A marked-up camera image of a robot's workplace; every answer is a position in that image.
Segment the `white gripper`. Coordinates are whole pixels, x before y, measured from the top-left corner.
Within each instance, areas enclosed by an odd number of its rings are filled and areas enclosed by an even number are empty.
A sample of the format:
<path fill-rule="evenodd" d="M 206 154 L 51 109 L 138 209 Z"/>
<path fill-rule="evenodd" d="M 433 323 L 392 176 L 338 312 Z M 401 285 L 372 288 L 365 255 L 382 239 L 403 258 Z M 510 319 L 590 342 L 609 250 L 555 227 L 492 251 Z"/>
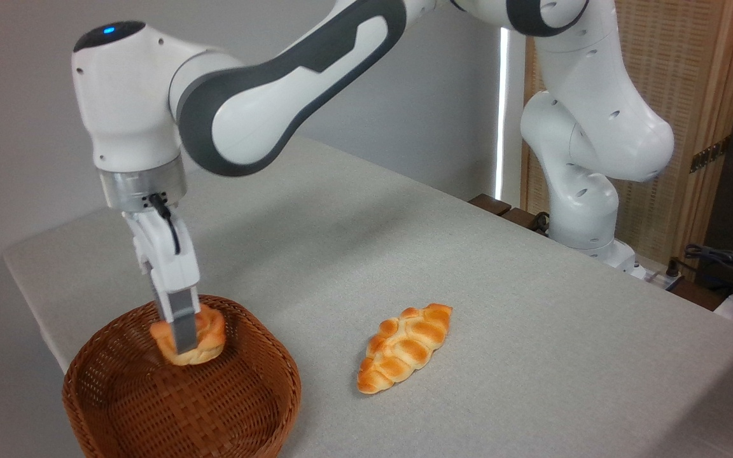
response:
<path fill-rule="evenodd" d="M 200 302 L 193 287 L 200 281 L 200 268 L 186 224 L 175 209 L 169 211 L 169 218 L 157 211 L 123 212 L 123 218 L 142 272 L 152 274 L 157 324 L 169 325 L 179 356 L 198 345 L 195 316 Z"/>

